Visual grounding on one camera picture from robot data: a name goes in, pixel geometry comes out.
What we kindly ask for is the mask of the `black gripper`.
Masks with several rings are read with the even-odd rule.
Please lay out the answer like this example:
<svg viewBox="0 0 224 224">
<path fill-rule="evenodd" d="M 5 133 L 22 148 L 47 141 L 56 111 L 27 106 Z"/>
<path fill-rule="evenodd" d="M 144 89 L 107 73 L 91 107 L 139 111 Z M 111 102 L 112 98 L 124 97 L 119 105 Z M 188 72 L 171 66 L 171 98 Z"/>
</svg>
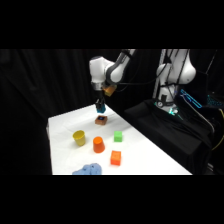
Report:
<svg viewBox="0 0 224 224">
<path fill-rule="evenodd" d="M 96 110 L 98 111 L 100 109 L 100 104 L 99 104 L 99 101 L 102 101 L 101 102 L 101 112 L 105 112 L 106 111 L 106 107 L 105 107 L 105 94 L 104 94 L 104 91 L 103 90 L 96 90 L 95 91 L 95 96 L 96 96 Z"/>
</svg>

